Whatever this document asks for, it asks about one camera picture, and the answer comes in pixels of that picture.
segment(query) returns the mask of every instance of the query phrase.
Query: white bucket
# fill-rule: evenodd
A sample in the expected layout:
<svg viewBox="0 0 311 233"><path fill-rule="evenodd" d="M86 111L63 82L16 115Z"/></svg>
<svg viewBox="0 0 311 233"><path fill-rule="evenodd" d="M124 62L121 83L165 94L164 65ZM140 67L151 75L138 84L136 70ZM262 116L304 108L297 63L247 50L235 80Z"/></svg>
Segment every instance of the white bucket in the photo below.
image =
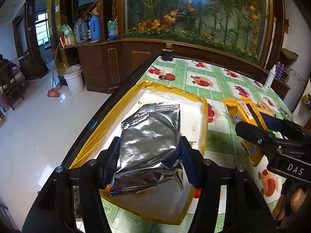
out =
<svg viewBox="0 0 311 233"><path fill-rule="evenodd" d="M82 78L82 67L80 65L69 67L64 72L64 78L71 92L78 94L83 91L84 82Z"/></svg>

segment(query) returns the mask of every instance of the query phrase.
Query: screw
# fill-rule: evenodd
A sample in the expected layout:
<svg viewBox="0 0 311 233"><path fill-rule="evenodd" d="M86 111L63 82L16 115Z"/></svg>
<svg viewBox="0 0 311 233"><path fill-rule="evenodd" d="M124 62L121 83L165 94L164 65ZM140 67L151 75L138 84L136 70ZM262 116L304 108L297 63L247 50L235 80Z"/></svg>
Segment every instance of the screw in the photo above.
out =
<svg viewBox="0 0 311 233"><path fill-rule="evenodd" d="M236 169L238 169L240 172L243 172L245 170L244 166L242 165L237 165Z"/></svg>
<svg viewBox="0 0 311 233"><path fill-rule="evenodd" d="M62 172L63 170L64 170L64 167L62 167L62 166L58 166L55 168L56 172Z"/></svg>
<svg viewBox="0 0 311 233"><path fill-rule="evenodd" d="M205 159L203 160L203 164L209 166L209 165L212 164L212 160L210 160L210 159L208 159L208 158L205 158Z"/></svg>
<svg viewBox="0 0 311 233"><path fill-rule="evenodd" d="M97 160L96 160L96 159L91 159L91 160L89 161L89 165L90 165L90 166L94 166L94 165L96 165L96 163L97 163Z"/></svg>

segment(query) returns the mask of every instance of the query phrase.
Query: purple bottle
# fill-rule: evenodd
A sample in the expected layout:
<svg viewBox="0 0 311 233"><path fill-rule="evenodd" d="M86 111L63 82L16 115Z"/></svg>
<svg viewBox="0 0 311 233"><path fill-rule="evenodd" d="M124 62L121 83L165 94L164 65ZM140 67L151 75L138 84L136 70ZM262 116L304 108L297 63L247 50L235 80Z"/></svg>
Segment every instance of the purple bottle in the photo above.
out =
<svg viewBox="0 0 311 233"><path fill-rule="evenodd" d="M284 65L282 64L280 66L280 70L279 70L279 73L278 73L278 79L279 80L282 78L283 73L284 73Z"/></svg>
<svg viewBox="0 0 311 233"><path fill-rule="evenodd" d="M276 68L275 68L275 77L276 77L277 79L279 79L280 67L281 67L281 63L280 63L280 62L277 62Z"/></svg>

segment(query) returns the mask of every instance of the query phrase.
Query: glass display case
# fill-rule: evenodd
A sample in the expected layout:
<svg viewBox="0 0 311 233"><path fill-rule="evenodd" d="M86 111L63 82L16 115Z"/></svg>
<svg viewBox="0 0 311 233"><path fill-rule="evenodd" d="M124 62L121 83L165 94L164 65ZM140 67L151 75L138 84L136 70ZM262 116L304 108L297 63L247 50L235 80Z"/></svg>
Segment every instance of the glass display case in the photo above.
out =
<svg viewBox="0 0 311 233"><path fill-rule="evenodd" d="M124 0L127 38L209 47L259 64L268 0Z"/></svg>

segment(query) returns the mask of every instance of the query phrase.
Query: green checkered tablecloth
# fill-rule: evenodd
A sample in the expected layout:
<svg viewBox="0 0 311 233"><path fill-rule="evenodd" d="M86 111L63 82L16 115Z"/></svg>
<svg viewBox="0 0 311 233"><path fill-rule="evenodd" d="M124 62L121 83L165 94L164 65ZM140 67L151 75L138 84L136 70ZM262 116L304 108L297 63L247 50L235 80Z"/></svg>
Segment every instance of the green checkered tablecloth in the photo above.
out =
<svg viewBox="0 0 311 233"><path fill-rule="evenodd" d="M264 156L257 167L252 166L247 153L241 145L242 139L235 133L235 124L227 111L226 105L220 102L220 100L247 96L255 103L259 101L267 103L277 118L283 118L278 110L280 107L291 115L288 108L272 89L266 91L263 85L257 81L229 71L226 68L187 59L174 59L173 61L165 62L159 57L140 78L140 81L146 79L169 84L191 94L204 97L214 111L214 116L209 117L208 138L204 157L210 158L220 166L230 168L234 168L237 164L242 164L252 176L258 188L265 190L264 185L266 183L260 178L268 164L267 158ZM273 194L265 193L264 199L272 211L279 199L281 186L285 179L272 173L269 173L269 178L275 180L275 188ZM223 186L221 188L215 232L221 231L223 227L225 201L226 187ZM136 215L120 209L105 200L102 200L102 202L112 232L184 233L188 232L198 199L193 198L183 222L178 226L142 220Z"/></svg>

